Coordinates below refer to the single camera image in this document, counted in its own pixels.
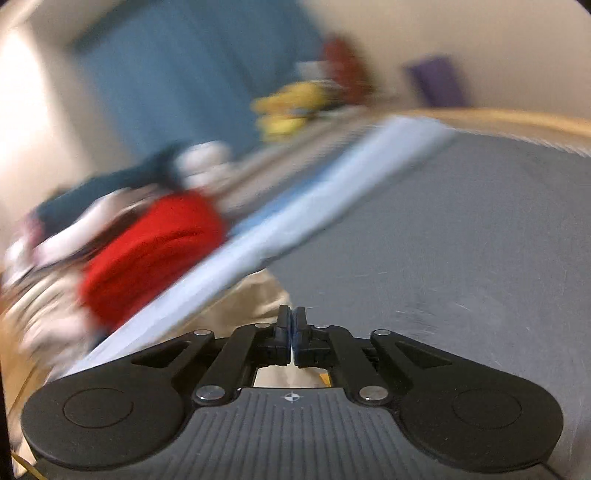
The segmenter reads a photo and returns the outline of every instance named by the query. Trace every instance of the red cloth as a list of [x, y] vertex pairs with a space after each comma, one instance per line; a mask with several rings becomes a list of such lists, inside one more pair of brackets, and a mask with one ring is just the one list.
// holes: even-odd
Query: red cloth
[[91, 260], [81, 297], [114, 331], [225, 238], [226, 226], [205, 198], [168, 195]]
[[373, 87], [367, 68], [350, 42], [342, 37], [327, 40], [324, 58], [328, 61], [331, 78], [343, 88], [345, 103], [365, 103]]

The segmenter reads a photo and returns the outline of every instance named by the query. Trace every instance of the ribbed gray plate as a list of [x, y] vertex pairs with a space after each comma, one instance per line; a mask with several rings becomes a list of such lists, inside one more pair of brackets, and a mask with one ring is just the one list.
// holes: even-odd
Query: ribbed gray plate
[[246, 388], [230, 405], [197, 410], [176, 441], [143, 462], [108, 472], [40, 469], [51, 480], [552, 478], [539, 466], [481, 475], [441, 465], [410, 445], [387, 411], [354, 405], [340, 388]]

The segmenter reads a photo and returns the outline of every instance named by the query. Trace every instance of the yellow cable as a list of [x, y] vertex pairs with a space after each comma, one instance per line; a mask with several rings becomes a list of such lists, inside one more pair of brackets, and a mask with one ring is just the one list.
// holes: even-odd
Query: yellow cable
[[32, 476], [34, 476], [37, 480], [47, 480], [47, 477], [42, 475], [39, 470], [33, 467], [29, 462], [27, 462], [23, 457], [17, 455], [14, 452], [10, 452], [14, 461], [22, 466], [27, 472], [29, 472]]

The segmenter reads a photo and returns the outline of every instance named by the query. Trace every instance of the purple object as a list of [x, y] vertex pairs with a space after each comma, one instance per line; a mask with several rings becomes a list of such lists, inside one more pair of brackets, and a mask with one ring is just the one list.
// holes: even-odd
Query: purple object
[[448, 57], [430, 57], [407, 67], [431, 107], [465, 108], [470, 106], [460, 87]]

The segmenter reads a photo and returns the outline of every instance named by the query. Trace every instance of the yellow plush toy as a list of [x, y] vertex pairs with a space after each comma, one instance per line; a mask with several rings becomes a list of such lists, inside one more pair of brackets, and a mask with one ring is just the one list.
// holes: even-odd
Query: yellow plush toy
[[284, 140], [307, 123], [310, 115], [330, 103], [324, 88], [316, 82], [295, 82], [277, 93], [259, 98], [252, 110], [261, 115], [256, 122], [265, 142]]

